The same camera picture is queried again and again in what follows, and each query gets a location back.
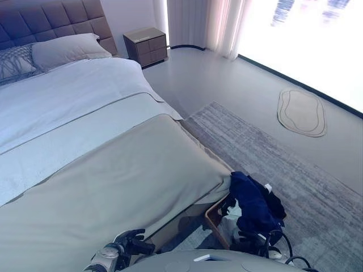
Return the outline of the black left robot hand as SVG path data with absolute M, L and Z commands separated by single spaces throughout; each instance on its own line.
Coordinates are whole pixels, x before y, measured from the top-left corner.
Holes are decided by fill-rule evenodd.
M 121 245 L 124 253 L 129 255 L 151 255 L 155 251 L 155 245 L 153 243 L 147 243 L 144 240 L 145 229 L 134 229 L 125 231 L 117 235 L 113 242 Z

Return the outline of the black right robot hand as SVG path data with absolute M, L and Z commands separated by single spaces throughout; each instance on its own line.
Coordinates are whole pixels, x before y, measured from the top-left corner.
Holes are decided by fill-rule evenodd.
M 262 247 L 266 242 L 266 238 L 259 233 L 246 231 L 237 231 L 237 233 L 237 241 L 240 244 L 248 245 L 249 247 L 259 248 Z

